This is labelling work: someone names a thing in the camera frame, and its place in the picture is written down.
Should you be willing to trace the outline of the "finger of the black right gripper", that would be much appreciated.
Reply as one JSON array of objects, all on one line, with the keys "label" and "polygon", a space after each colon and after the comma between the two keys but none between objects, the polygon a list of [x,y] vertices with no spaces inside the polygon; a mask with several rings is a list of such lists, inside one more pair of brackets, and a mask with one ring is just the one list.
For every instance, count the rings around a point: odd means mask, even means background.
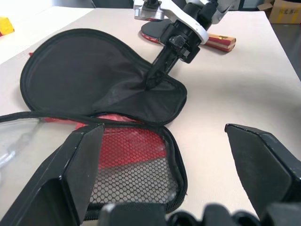
[{"label": "finger of the black right gripper", "polygon": [[168,48],[163,48],[151,65],[151,68],[146,73],[145,90],[151,90],[159,85],[164,77],[166,59],[170,54]]},{"label": "finger of the black right gripper", "polygon": [[168,55],[168,58],[166,59],[166,67],[164,70],[165,75],[162,78],[162,80],[168,75],[168,73],[171,71],[175,63],[178,61],[178,59],[179,57],[175,53],[170,53]]}]

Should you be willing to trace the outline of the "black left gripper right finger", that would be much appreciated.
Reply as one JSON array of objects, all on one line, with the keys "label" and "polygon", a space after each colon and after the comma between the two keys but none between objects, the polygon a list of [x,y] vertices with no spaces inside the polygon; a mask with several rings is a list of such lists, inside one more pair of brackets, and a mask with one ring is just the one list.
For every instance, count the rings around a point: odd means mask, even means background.
[{"label": "black left gripper right finger", "polygon": [[301,162],[269,132],[227,124],[240,182],[259,218],[275,202],[300,202]]}]

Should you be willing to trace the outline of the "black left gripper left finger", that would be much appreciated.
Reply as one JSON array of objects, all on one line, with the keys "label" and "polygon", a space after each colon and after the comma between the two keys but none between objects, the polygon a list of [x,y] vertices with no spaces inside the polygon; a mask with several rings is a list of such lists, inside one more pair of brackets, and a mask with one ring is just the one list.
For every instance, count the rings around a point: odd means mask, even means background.
[{"label": "black left gripper left finger", "polygon": [[30,178],[2,226],[79,226],[98,171],[104,126],[73,131]]}]

